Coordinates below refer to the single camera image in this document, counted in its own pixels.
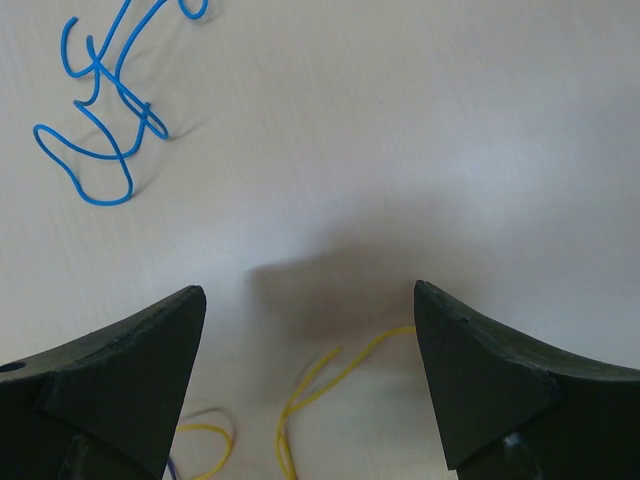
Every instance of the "white surface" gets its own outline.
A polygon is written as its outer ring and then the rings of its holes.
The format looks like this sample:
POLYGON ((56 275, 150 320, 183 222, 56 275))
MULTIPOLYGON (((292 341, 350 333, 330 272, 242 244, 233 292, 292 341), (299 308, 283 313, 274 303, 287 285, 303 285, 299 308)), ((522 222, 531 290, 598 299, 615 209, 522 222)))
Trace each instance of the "white surface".
MULTIPOLYGON (((104 145, 72 107, 91 85, 65 75, 58 39, 80 17, 80 65, 120 3, 0 4, 0 363, 201 284, 185 411, 238 418, 220 475, 234 479, 280 478, 273 430, 297 376, 345 338, 408 323, 417 278, 640 367, 636 0, 228 0, 204 25, 171 1, 125 81, 187 135, 148 134, 131 162, 144 188, 105 209, 79 200, 31 127, 104 145)), ((151 0, 134 4, 124 34, 151 0)), ((101 102, 130 141, 135 119, 101 102)), ((115 165, 71 160, 91 193, 121 193, 115 165)), ((291 431, 305 479, 447 478, 408 338, 291 431)), ((213 442, 178 440, 185 473, 213 442)))

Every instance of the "wire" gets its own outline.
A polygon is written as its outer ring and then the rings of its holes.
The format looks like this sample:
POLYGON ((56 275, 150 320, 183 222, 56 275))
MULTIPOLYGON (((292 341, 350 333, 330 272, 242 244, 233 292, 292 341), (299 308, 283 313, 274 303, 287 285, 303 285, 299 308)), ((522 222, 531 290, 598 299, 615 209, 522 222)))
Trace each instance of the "wire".
POLYGON ((169 475, 171 475, 171 480, 178 480, 178 472, 176 470, 176 464, 171 457, 167 459, 167 468, 169 469, 169 475))
MULTIPOLYGON (((154 3, 151 8, 149 9, 149 11, 144 15, 144 17, 142 18, 142 20, 140 20, 140 22, 138 23, 138 25, 136 25, 136 27, 133 29, 133 31, 131 32, 131 35, 129 36, 129 38, 127 39, 127 41, 124 44, 124 47, 122 48, 122 51, 120 52, 120 55, 118 56, 118 61, 116 62, 116 67, 114 70, 114 73, 111 73, 103 64, 102 64, 102 59, 104 57, 104 55, 106 54, 107 50, 109 49, 109 45, 111 44, 111 41, 113 40, 113 36, 116 33, 116 30, 118 29, 122 18, 124 17, 127 9, 129 8, 129 5, 131 4, 132 0, 125 0, 124 3, 122 4, 122 7, 120 8, 118 14, 116 15, 116 18, 113 21, 113 24, 111 25, 111 28, 109 29, 109 32, 107 33, 107 36, 105 37, 104 43, 102 44, 102 47, 100 48, 100 51, 96 53, 94 45, 93 45, 93 37, 91 35, 88 35, 86 38, 86 48, 87 48, 87 53, 89 54, 89 57, 91 59, 91 63, 83 68, 80 69, 78 71, 74 71, 71 68, 71 65, 69 63, 69 57, 68 57, 68 53, 67 53, 67 44, 69 41, 69 34, 71 33, 71 29, 73 28, 73 26, 78 22, 78 18, 77 17, 72 17, 64 26, 64 28, 62 29, 62 35, 60 37, 60 57, 62 59, 62 66, 64 67, 67 75, 69 75, 72 78, 82 78, 86 75, 88 75, 89 73, 93 72, 94 74, 94 88, 93 88, 93 93, 91 94, 91 96, 89 97, 88 100, 74 100, 73 104, 74 106, 80 110, 80 112, 85 115, 96 127, 98 127, 98 129, 104 134, 104 136, 107 138, 107 140, 109 141, 109 143, 111 144, 111 147, 113 149, 113 154, 104 154, 104 153, 98 153, 98 152, 93 152, 91 150, 87 150, 85 148, 82 148, 76 144, 74 144, 73 142, 67 140, 64 136, 62 136, 60 133, 58 133, 56 130, 54 130, 53 128, 44 125, 44 124, 37 124, 33 127, 33 135, 36 139, 36 142, 38 142, 38 145, 40 146, 40 148, 53 160, 55 161, 58 165, 60 165, 60 167, 62 167, 62 169, 67 173, 67 175, 69 175, 69 178, 71 179, 71 182, 73 183, 74 187, 76 188, 76 191, 78 192, 78 195, 80 196, 80 198, 82 198, 85 202, 90 203, 92 205, 99 205, 99 206, 113 206, 113 205, 119 205, 121 203, 124 203, 128 200, 130 200, 133 197, 134 194, 134 182, 133 182, 133 178, 131 176, 131 173, 129 171, 129 167, 127 166, 127 162, 126 159, 135 155, 138 150, 140 149, 140 146, 142 144, 142 140, 144 137, 144 132, 146 128, 149 128, 149 130, 151 130, 157 137, 166 140, 169 138, 169 131, 166 127, 166 125, 162 122, 162 120, 160 119, 160 117, 158 117, 152 110, 151 110, 151 103, 149 102, 143 102, 142 100, 140 100, 140 98, 138 98, 133 92, 131 92, 131 90, 129 90, 121 81, 120 76, 122 73, 122 67, 124 65, 125 59, 128 55, 128 53, 131 50, 131 47, 133 46, 133 43, 135 42, 135 40, 137 39, 138 35, 140 34, 140 32, 142 32, 142 30, 146 27, 146 25, 149 23, 149 21, 153 18, 153 16, 158 12, 158 10, 160 9, 160 7, 162 7, 162 5, 164 5, 167 0, 157 0, 156 3, 154 3), (139 126, 138 126, 138 133, 136 135, 136 139, 134 141, 133 146, 127 150, 126 152, 122 152, 120 147, 118 146, 118 143, 116 142, 115 138, 113 137, 113 135, 111 134, 111 131, 104 125, 104 123, 102 123, 94 114, 92 114, 89 109, 87 107, 90 107, 91 105, 93 105, 96 100, 98 99, 99 95, 100 95, 100 77, 104 76, 107 80, 109 80, 111 83, 114 84, 114 86, 116 87, 116 90, 118 92, 118 95, 120 96, 120 99, 122 100, 122 102, 127 106, 127 108, 129 108, 129 110, 131 110, 140 120, 139 126), (98 200, 95 199, 91 196, 89 196, 84 188, 82 187, 82 184, 80 182, 80 180, 78 179, 77 175, 73 172, 73 170, 71 169, 71 167, 69 167, 69 165, 67 165, 67 163, 65 163, 60 157, 58 157, 56 154, 54 154, 43 142, 42 138, 41 138, 41 132, 46 132, 49 135, 51 135, 52 137, 56 138, 60 143, 62 143, 63 145, 65 145, 66 147, 72 149, 73 151, 80 153, 82 155, 85 155, 87 157, 90 158, 94 158, 97 160, 117 160, 120 164, 120 168, 122 170, 122 174, 127 182, 127 190, 126 192, 121 196, 118 197, 114 200, 98 200)), ((191 20, 197 20, 199 18, 201 18, 202 16, 204 16, 207 7, 209 5, 209 0, 202 0, 202 4, 200 9, 195 12, 192 13, 188 7, 185 4, 185 0, 178 0, 178 4, 180 6, 180 9, 182 10, 182 13, 189 19, 191 20)))
POLYGON ((380 335, 378 335, 369 345, 367 345, 362 352, 360 352, 356 358, 333 380, 329 381, 325 386, 320 388, 317 392, 311 394, 304 400, 301 400, 297 403, 298 397, 304 393, 307 387, 313 382, 313 380, 318 376, 318 374, 322 371, 322 369, 333 360, 341 351, 342 347, 337 347, 322 357, 318 363, 316 363, 313 368, 309 371, 307 375, 304 376, 298 387, 294 390, 294 392, 289 397, 286 405, 282 409, 282 413, 280 414, 280 419, 278 421, 278 426, 276 430, 275 437, 275 448, 276 448, 276 458, 278 459, 278 464, 280 465, 280 469, 284 473, 285 477, 288 480, 296 480, 297 474, 295 469, 295 464, 293 462, 293 455, 291 454, 291 447, 289 446, 289 440, 287 439, 285 427, 288 418, 295 412, 302 410, 303 408, 309 406, 324 394, 329 392, 332 388, 334 388, 338 383, 347 377, 358 365, 360 365, 376 347, 378 347, 382 342, 390 337, 394 337, 396 335, 407 334, 407 333, 415 333, 415 327, 399 327, 388 330, 380 335))
POLYGON ((226 450, 224 452, 224 455, 218 462, 218 464, 208 472, 203 473, 202 475, 198 475, 193 479, 193 480, 206 480, 207 478, 215 475, 220 470, 222 470, 222 467, 224 467, 224 465, 227 463, 227 460, 231 455, 231 451, 233 450, 233 439, 231 438, 231 435, 229 435, 229 433, 224 428, 215 427, 213 425, 208 425, 206 423, 191 423, 188 425, 180 425, 178 428, 176 428, 176 433, 188 432, 191 430, 207 430, 210 432, 217 433, 219 435, 222 435, 226 442, 226 450))

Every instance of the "purple wire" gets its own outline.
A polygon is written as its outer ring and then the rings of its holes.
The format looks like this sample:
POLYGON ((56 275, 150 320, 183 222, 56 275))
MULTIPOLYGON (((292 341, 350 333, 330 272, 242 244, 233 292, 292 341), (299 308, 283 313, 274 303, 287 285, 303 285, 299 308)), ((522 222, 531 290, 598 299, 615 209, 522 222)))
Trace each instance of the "purple wire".
POLYGON ((173 463, 171 457, 167 460, 167 468, 169 469, 169 474, 171 475, 171 480, 179 480, 178 471, 176 470, 176 464, 173 463))

